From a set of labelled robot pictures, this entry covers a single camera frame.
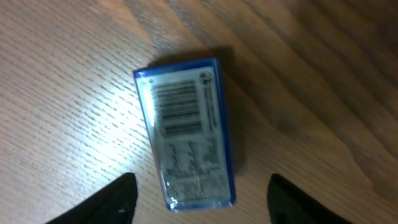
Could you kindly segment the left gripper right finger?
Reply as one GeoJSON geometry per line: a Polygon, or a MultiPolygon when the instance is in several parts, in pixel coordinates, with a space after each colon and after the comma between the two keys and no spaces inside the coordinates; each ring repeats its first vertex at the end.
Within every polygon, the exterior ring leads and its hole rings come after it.
{"type": "Polygon", "coordinates": [[[272,224],[350,224],[277,173],[271,175],[267,204],[272,224]]]}

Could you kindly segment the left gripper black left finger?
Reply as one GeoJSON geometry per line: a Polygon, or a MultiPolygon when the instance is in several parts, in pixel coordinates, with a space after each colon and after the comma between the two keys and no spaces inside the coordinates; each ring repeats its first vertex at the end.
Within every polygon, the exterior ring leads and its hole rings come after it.
{"type": "Polygon", "coordinates": [[[127,172],[47,224],[132,224],[137,199],[136,176],[127,172]]]}

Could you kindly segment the small dark blue carton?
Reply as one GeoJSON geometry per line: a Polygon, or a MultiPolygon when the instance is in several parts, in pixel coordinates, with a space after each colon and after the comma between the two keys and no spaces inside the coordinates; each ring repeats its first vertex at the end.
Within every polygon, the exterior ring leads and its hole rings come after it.
{"type": "Polygon", "coordinates": [[[166,207],[236,201],[221,64],[210,57],[133,71],[166,207]]]}

